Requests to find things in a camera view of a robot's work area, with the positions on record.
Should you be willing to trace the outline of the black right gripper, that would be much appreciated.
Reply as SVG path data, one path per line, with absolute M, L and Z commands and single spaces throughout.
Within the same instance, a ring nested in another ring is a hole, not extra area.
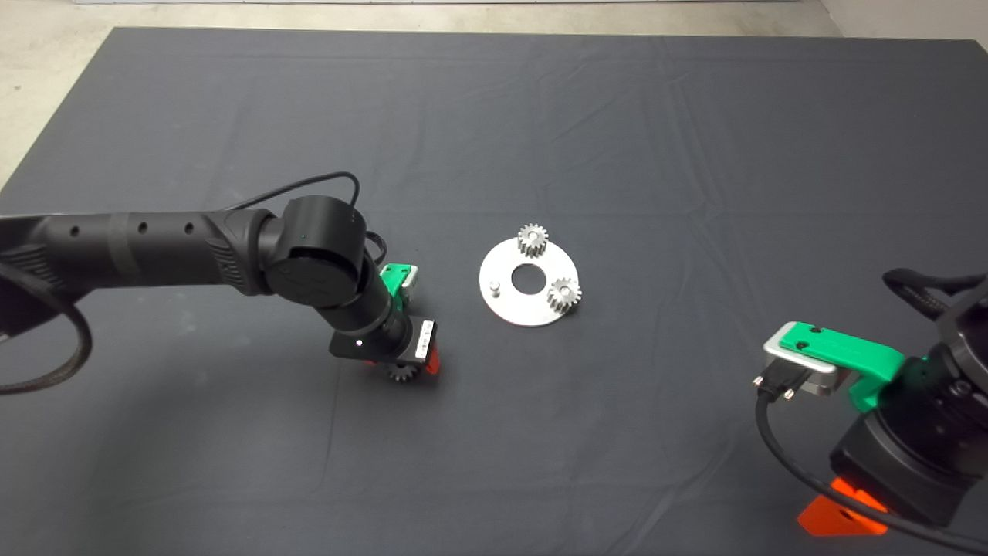
M 830 453 L 830 487 L 880 513 L 948 527 L 986 477 L 986 430 L 945 423 L 889 423 L 862 415 Z M 818 495 L 797 523 L 813 536 L 879 536 L 888 527 Z

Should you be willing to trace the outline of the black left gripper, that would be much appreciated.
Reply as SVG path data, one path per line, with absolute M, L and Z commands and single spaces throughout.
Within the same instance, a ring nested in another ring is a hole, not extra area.
M 440 373 L 440 352 L 435 344 L 437 325 L 429 319 L 387 319 L 361 335 L 335 332 L 330 354 L 374 364 L 420 365 L 429 376 Z

